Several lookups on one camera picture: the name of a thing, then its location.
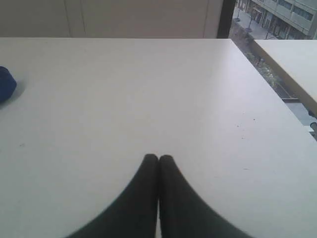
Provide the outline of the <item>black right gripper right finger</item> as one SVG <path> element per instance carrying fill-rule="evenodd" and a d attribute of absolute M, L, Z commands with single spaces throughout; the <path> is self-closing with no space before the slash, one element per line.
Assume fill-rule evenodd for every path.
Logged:
<path fill-rule="evenodd" d="M 170 155 L 159 159 L 159 218 L 163 238 L 248 238 L 192 189 Z"/>

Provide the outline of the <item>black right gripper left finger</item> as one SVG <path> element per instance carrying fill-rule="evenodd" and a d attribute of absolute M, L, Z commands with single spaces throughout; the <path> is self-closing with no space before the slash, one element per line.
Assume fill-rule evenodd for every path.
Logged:
<path fill-rule="evenodd" d="M 144 156 L 122 193 L 70 238 L 154 238 L 158 214 L 159 159 Z"/>

